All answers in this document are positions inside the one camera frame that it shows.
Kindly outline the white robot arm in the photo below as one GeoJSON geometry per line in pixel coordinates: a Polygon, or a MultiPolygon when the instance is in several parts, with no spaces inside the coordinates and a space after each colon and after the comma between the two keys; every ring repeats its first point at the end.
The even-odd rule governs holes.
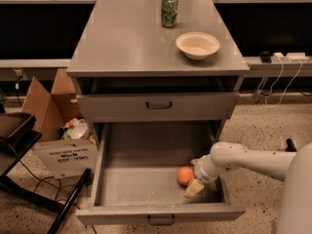
{"type": "Polygon", "coordinates": [[[208,155],[192,161],[195,177],[186,197],[199,194],[220,175],[245,168],[284,183],[276,234],[312,233],[312,144],[297,152],[250,150],[238,143],[215,143],[208,155]]]}

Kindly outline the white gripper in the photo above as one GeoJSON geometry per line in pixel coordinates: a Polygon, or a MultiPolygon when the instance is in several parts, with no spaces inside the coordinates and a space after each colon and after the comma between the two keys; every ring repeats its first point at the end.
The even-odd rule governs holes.
{"type": "Polygon", "coordinates": [[[211,155],[204,155],[198,159],[192,159],[194,173],[197,178],[191,179],[188,183],[184,196],[192,198],[204,189],[204,183],[215,181],[225,172],[222,166],[214,162],[211,155]]]}

